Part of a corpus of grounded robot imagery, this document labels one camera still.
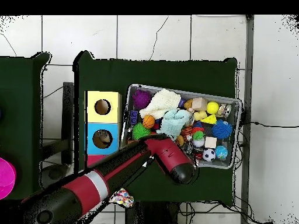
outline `light blue cloth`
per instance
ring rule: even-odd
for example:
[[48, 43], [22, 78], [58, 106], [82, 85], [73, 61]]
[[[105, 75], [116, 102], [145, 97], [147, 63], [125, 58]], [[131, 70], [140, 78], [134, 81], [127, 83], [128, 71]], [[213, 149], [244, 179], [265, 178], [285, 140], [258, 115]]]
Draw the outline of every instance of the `light blue cloth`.
[[176, 140], [184, 125], [189, 125], [193, 121], [193, 116], [186, 110], [180, 110], [179, 108], [171, 109], [165, 113], [162, 122], [161, 129], [157, 130], [157, 133], [164, 133]]

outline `orange basketball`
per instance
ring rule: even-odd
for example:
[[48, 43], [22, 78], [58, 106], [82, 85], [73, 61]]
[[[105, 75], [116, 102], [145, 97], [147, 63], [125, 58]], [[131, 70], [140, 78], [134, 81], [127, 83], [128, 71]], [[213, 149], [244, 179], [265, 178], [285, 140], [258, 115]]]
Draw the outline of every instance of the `orange basketball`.
[[142, 125], [146, 128], [146, 129], [150, 129], [155, 125], [155, 119], [153, 116], [151, 115], [146, 115], [143, 119]]

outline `soccer ball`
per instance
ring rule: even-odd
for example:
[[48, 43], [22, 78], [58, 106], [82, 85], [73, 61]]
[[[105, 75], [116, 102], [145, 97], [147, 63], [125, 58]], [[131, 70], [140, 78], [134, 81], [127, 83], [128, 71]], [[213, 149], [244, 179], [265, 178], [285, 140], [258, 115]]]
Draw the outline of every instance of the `soccer ball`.
[[203, 159], [206, 160], [207, 162], [212, 162], [215, 160], [215, 151], [212, 149], [204, 149], [203, 151]]

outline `circular hole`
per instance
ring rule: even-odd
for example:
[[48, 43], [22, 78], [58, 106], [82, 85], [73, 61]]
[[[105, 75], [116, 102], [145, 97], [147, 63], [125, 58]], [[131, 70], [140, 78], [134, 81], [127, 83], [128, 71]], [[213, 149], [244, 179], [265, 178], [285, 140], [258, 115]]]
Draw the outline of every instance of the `circular hole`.
[[39, 224], [47, 224], [51, 222], [51, 219], [52, 219], [52, 212], [50, 211], [41, 211], [37, 215], [37, 221]]
[[111, 110], [111, 105], [107, 100], [98, 100], [95, 103], [95, 111], [97, 114], [106, 115]]
[[99, 149], [106, 149], [112, 143], [112, 135], [105, 129], [99, 129], [92, 137], [93, 144]]

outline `green table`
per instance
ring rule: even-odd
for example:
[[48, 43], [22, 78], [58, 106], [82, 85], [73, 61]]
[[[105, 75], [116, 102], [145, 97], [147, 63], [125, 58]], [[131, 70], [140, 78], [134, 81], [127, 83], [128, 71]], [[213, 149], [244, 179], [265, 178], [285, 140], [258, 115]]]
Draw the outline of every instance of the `green table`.
[[40, 189], [41, 70], [48, 53], [32, 58], [0, 57], [0, 157], [16, 169], [6, 200], [21, 200]]
[[[79, 90], [79, 167], [84, 168], [84, 92], [119, 92], [125, 106], [128, 86], [133, 83], [224, 97], [235, 97], [234, 58], [218, 61], [126, 61], [95, 60], [85, 51], [74, 61], [75, 86]], [[220, 200], [232, 206], [233, 168], [200, 169], [193, 185], [174, 185], [156, 163], [126, 189], [136, 201], [195, 202]]]

